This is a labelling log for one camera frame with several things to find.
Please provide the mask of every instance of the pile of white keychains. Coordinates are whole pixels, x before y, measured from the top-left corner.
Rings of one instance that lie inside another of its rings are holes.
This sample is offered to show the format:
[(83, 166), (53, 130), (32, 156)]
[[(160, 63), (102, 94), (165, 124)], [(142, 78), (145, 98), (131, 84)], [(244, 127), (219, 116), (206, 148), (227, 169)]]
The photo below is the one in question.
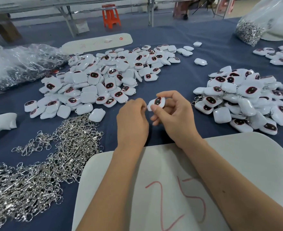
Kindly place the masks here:
[(283, 84), (272, 75), (260, 77), (248, 69), (226, 66), (209, 75), (207, 87), (198, 87), (193, 105), (216, 123), (230, 123), (239, 132), (277, 134), (283, 126)]
[(278, 47), (279, 50), (273, 48), (256, 49), (254, 54), (265, 56), (270, 59), (270, 63), (275, 66), (283, 66), (283, 46)]
[[(184, 48), (180, 49), (183, 55), (193, 54), (193, 47)], [(174, 45), (164, 44), (153, 50), (150, 45), (145, 45), (132, 51), (116, 49), (105, 54), (97, 53), (96, 56), (73, 56), (67, 72), (47, 75), (42, 79), (44, 86), (39, 91), (44, 97), (25, 103), (25, 112), (30, 112), (31, 118), (40, 115), (41, 119), (56, 115), (67, 118), (71, 111), (78, 115), (91, 112), (89, 120), (100, 122), (105, 111), (93, 109), (94, 103), (112, 107), (117, 102), (127, 102), (128, 96), (136, 93), (137, 81), (155, 81), (162, 66), (180, 63), (174, 54), (177, 51)]]

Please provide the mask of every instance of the gray floor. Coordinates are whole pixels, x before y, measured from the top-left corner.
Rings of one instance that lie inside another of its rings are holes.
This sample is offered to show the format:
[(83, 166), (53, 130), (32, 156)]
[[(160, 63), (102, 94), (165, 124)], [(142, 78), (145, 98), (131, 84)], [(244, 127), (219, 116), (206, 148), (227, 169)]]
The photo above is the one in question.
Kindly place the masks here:
[[(173, 9), (162, 9), (155, 11), (154, 26), (170, 26), (179, 25), (185, 22), (203, 22), (212, 20), (221, 20), (221, 17), (213, 17), (211, 9), (199, 9), (194, 15), (189, 15), (189, 19), (184, 21), (182, 19), (173, 18)], [(132, 29), (142, 29), (148, 26), (148, 14), (147, 13), (127, 13), (119, 15), (121, 20), (121, 26), (114, 25), (113, 29), (104, 27), (102, 17), (88, 18), (87, 23), (90, 29), (91, 37), (99, 37), (108, 34), (115, 34), (119, 32), (126, 32)], [(31, 43), (44, 43), (53, 46), (54, 39), (57, 38), (70, 38), (72, 40), (78, 40), (89, 33), (83, 33), (73, 38), (66, 25), (65, 21), (38, 24), (31, 26), (18, 27), (19, 32), (23, 36), (23, 39), (14, 42), (13, 45), (25, 45)]]

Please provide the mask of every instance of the clear plastic bag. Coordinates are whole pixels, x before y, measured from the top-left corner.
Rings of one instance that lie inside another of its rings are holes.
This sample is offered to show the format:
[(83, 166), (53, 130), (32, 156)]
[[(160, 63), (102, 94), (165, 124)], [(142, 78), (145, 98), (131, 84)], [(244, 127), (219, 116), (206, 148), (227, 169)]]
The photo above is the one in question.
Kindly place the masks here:
[(64, 66), (69, 59), (60, 49), (44, 44), (0, 49), (0, 91), (35, 81)]
[(240, 19), (235, 34), (243, 42), (255, 46), (264, 34), (281, 24), (282, 19), (283, 0), (261, 0)]

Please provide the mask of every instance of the forearm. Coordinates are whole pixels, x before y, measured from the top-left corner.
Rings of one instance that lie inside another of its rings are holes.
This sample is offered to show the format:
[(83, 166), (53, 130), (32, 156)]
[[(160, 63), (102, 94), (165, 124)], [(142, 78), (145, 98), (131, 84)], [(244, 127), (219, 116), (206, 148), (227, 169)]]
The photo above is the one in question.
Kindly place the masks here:
[(283, 230), (283, 207), (259, 190), (208, 143), (184, 149), (233, 230)]
[(123, 231), (125, 204), (141, 149), (117, 147), (76, 231)]

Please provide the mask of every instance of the white board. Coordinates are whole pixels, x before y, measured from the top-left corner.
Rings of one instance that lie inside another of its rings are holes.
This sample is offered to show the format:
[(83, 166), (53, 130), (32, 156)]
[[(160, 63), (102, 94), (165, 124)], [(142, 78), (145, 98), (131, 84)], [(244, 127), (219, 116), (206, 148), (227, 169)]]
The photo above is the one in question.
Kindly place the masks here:
[[(256, 132), (206, 140), (240, 173), (283, 206), (283, 149), (275, 141)], [(78, 188), (72, 231), (100, 185), (112, 154), (109, 151), (95, 155), (86, 164)], [(172, 231), (230, 230), (189, 159), (175, 144), (144, 148), (130, 196), (127, 209), (132, 231), (166, 230), (171, 225)]]
[(131, 43), (133, 43), (133, 39), (130, 34), (120, 33), (110, 36), (70, 41), (62, 45), (61, 50), (69, 55), (76, 53), (83, 54), (102, 49), (119, 48), (121, 46), (130, 45)]

